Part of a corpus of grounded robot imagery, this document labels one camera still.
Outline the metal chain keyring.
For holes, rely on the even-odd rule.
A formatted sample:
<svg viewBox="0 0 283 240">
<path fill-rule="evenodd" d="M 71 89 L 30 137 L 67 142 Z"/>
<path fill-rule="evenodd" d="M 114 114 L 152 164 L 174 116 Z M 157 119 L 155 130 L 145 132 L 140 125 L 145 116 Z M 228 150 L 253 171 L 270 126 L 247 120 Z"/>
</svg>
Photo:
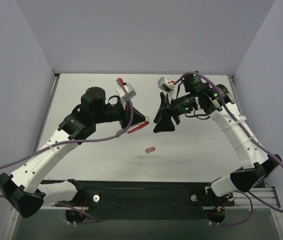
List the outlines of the metal chain keyring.
<svg viewBox="0 0 283 240">
<path fill-rule="evenodd" d="M 132 121 L 132 124 L 131 124 L 131 127 L 138 127 L 138 126 L 141 126 L 141 125 L 144 125 L 146 123 L 149 123 L 149 117 L 146 116 L 146 117 L 142 117 L 142 118 L 136 118 Z"/>
</svg>

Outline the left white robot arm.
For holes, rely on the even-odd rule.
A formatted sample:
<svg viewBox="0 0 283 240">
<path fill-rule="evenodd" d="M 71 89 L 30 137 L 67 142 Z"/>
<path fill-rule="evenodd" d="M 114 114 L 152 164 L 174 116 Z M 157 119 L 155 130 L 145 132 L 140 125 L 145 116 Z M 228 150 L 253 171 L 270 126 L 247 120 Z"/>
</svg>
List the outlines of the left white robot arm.
<svg viewBox="0 0 283 240">
<path fill-rule="evenodd" d="M 136 95 L 128 83 L 119 86 L 115 104 L 106 103 L 101 87 L 90 87 L 80 98 L 80 104 L 67 115 L 48 141 L 21 167 L 10 174 L 0 174 L 0 190 L 23 218 L 33 216 L 43 205 L 68 201 L 78 206 L 84 201 L 82 187 L 72 180 L 43 185 L 42 180 L 68 153 L 79 147 L 96 131 L 97 124 L 119 122 L 119 137 L 130 126 L 146 121 L 131 99 Z"/>
</svg>

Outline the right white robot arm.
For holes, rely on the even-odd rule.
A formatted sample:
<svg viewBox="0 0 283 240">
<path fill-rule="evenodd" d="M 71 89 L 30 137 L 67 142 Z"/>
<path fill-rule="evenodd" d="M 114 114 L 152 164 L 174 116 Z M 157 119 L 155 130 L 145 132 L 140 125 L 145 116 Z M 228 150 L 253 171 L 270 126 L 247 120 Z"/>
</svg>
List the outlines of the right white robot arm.
<svg viewBox="0 0 283 240">
<path fill-rule="evenodd" d="M 160 105 L 154 118 L 154 133 L 173 132 L 180 124 L 180 116 L 202 110 L 225 134 L 235 150 L 241 167 L 229 175 L 220 177 L 205 187 L 208 198 L 221 198 L 235 191 L 247 193 L 267 178 L 278 163 L 254 143 L 257 138 L 247 127 L 246 117 L 241 115 L 233 95 L 223 84 L 215 88 L 202 82 L 196 74 L 188 74 L 182 84 L 186 95 L 173 99 L 175 83 L 161 77 L 157 85 L 161 89 Z"/>
</svg>

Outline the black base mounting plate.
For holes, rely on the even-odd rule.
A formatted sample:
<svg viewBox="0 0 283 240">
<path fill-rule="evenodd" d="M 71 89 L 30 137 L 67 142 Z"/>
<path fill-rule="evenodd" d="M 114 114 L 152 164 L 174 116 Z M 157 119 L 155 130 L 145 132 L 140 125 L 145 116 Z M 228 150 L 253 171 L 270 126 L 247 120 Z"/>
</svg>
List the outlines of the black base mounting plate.
<svg viewBox="0 0 283 240">
<path fill-rule="evenodd" d="M 235 205 L 233 194 L 215 197 L 205 182 L 144 182 L 71 180 L 78 192 L 66 204 L 70 222 L 83 222 L 84 213 L 105 220 L 224 220 L 225 208 Z"/>
</svg>

